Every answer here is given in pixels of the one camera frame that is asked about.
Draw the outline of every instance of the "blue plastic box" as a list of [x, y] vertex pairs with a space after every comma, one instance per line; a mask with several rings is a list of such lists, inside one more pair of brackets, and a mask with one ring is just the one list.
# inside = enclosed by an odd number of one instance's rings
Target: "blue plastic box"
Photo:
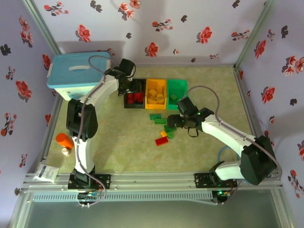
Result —
[[[47, 86], [55, 89], [65, 100], [79, 99], [86, 95], [103, 78], [103, 74], [89, 65], [91, 56], [110, 58], [107, 52], [85, 52], [56, 55], [47, 74]], [[91, 63], [98, 69], [106, 71], [111, 61], [94, 57]]]

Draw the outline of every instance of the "red block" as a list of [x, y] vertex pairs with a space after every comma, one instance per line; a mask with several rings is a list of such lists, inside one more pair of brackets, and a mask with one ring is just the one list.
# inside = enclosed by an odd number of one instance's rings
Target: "red block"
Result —
[[168, 143], [168, 139], [167, 139], [167, 137], [162, 137], [160, 139], [156, 139], [155, 142], [156, 142], [157, 146], [161, 146], [163, 144]]

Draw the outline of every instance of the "orange cup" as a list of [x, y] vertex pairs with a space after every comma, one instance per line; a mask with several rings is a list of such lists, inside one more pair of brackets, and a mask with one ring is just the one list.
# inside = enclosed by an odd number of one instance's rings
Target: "orange cup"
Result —
[[56, 141], [59, 145], [66, 147], [68, 150], [71, 150], [74, 147], [73, 140], [64, 133], [58, 134], [56, 136]]

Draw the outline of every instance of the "green floor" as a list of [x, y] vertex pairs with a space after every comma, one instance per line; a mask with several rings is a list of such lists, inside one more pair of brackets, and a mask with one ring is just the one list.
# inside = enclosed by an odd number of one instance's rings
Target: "green floor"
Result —
[[[230, 125], [250, 133], [248, 120], [238, 87], [230, 67], [148, 67], [137, 68], [138, 78], [186, 79], [188, 87], [205, 85], [219, 95], [219, 116]], [[203, 88], [190, 92], [189, 97], [199, 108], [216, 108], [214, 95]], [[94, 163], [97, 172], [131, 171], [208, 171], [217, 163], [217, 154], [225, 146], [205, 133], [198, 138], [188, 136], [187, 130], [178, 129], [168, 144], [157, 147], [162, 125], [150, 121], [149, 114], [161, 113], [163, 117], [178, 114], [172, 110], [124, 109], [123, 98], [113, 93], [97, 109], [98, 131], [93, 141]], [[55, 137], [68, 133], [66, 129], [67, 102], [63, 101], [53, 135], [47, 164], [60, 167], [60, 172], [71, 172], [75, 153], [65, 157]], [[232, 150], [226, 150], [222, 159], [236, 160]]]

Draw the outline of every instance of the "box handle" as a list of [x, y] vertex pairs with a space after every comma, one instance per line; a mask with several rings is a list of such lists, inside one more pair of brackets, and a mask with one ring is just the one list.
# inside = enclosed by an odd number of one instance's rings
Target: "box handle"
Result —
[[70, 66], [69, 70], [86, 70], [89, 69], [90, 66]]

